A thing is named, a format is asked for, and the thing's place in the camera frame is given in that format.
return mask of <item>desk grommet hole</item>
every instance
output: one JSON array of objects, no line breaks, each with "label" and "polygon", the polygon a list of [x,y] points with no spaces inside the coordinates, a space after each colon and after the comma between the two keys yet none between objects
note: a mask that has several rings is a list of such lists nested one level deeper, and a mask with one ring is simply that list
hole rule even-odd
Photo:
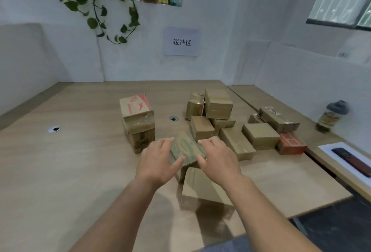
[{"label": "desk grommet hole", "polygon": [[173,116],[170,116],[170,120],[171,121],[178,121],[179,118],[178,118],[178,116],[173,115]]}]

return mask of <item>plastic bottle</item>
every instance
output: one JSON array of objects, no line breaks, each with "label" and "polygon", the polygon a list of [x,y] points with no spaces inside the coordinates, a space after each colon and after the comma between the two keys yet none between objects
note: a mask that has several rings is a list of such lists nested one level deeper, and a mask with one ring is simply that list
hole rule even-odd
[{"label": "plastic bottle", "polygon": [[342,118],[348,114],[349,108],[347,102],[340,100],[327,105],[325,113],[321,116],[316,124],[319,132],[326,133]]}]

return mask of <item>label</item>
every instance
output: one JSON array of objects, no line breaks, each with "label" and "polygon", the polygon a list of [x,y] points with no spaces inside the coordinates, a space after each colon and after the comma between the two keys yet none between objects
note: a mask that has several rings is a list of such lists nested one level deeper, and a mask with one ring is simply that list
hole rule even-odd
[{"label": "label", "polygon": [[146,95],[132,96],[120,100],[123,117],[140,114],[152,110]]},{"label": "label", "polygon": [[280,134],[281,137],[286,140],[288,144],[291,146],[299,146],[302,145],[298,140],[296,140],[294,137],[292,137],[290,134]]},{"label": "label", "polygon": [[318,124],[331,128],[335,125],[336,122],[338,122],[340,119],[340,116],[333,112],[325,112],[321,118],[318,120]]}]

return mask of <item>table surface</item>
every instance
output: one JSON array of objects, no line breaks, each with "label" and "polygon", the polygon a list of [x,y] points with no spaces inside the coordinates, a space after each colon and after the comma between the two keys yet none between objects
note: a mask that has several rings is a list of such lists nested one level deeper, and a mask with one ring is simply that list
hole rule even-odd
[{"label": "table surface", "polygon": [[[220,81],[59,83],[54,95],[15,109],[18,119],[0,131],[0,250],[67,251],[134,178],[139,155],[124,135],[120,98],[146,93],[159,139],[189,130],[190,92],[205,88],[228,91],[241,129],[254,109]],[[47,133],[56,125],[59,132]],[[351,196],[304,154],[258,151],[241,167],[288,218]],[[179,194],[175,178],[158,190],[134,251],[189,252],[244,233],[236,212],[221,220],[183,211]]]},{"label": "table surface", "polygon": [[229,88],[256,111],[258,111],[262,106],[273,106],[277,108],[277,110],[286,114],[290,119],[300,122],[299,129],[296,131],[296,133],[308,144],[308,153],[371,202],[371,188],[365,185],[357,176],[352,174],[349,170],[344,168],[341,164],[323,152],[318,146],[336,142],[345,142],[358,152],[371,159],[371,156],[368,153],[332,132],[325,134],[318,132],[315,129],[316,123],[313,122],[313,120],[287,106],[254,85],[234,85],[230,86]]}]

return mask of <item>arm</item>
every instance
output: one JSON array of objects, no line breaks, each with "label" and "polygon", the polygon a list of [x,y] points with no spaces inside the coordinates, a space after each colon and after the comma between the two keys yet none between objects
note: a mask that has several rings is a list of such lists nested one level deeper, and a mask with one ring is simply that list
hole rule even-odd
[{"label": "arm", "polygon": [[130,252],[139,225],[158,188],[182,167],[185,157],[173,165],[169,152],[174,138],[152,142],[143,150],[135,179],[111,207],[71,248],[70,252]]},{"label": "arm", "polygon": [[218,137],[201,140],[207,161],[197,160],[201,169],[220,185],[234,204],[256,252],[320,252],[260,192],[251,179],[241,174],[237,156]]}]

